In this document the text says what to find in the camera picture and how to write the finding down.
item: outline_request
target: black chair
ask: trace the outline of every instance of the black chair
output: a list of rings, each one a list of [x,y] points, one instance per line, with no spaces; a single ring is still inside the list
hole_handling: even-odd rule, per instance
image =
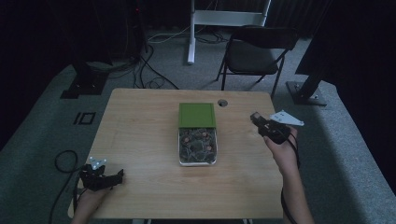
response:
[[[219,76],[223,75],[221,90],[224,91],[227,75],[261,76],[256,82],[259,83],[266,75],[277,73],[271,92],[273,98],[285,54],[294,49],[298,39],[297,31],[292,28],[239,27],[230,37],[216,78],[219,81]]]

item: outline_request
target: white stand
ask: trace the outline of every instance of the white stand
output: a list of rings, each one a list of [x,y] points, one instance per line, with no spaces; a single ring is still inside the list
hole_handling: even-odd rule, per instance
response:
[[[260,25],[264,26],[267,18],[271,0],[267,0],[262,13],[259,12],[235,12],[235,11],[211,11],[195,10],[195,0],[191,0],[191,34],[189,46],[189,64],[194,63],[195,55],[195,25],[220,25],[220,26],[242,26]]]

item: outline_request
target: person's left hand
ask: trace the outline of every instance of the person's left hand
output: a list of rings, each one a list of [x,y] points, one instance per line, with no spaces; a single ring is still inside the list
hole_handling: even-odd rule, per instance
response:
[[[72,219],[72,224],[85,224],[88,223],[93,213],[102,204],[106,195],[111,191],[111,188],[100,189],[92,191],[85,190],[84,193],[78,198],[78,205]]]

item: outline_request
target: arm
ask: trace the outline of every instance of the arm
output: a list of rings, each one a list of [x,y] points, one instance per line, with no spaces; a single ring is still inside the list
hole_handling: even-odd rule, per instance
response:
[[[297,130],[291,128],[291,133],[297,137]],[[290,136],[289,140],[295,145],[295,139]],[[288,141],[278,145],[264,136],[265,144],[273,153],[279,171],[283,176],[283,196],[287,207],[294,220],[301,223],[314,223],[311,212],[306,202],[304,187],[297,166],[296,155]],[[285,223],[290,223],[284,215]]]
[[[109,192],[110,189],[100,189],[98,191],[87,189],[81,194],[71,224],[87,224]]]

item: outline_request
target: green box lid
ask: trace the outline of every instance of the green box lid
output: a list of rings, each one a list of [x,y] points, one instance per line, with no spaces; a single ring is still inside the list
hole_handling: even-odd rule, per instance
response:
[[[211,103],[180,103],[179,128],[216,128],[215,108]]]

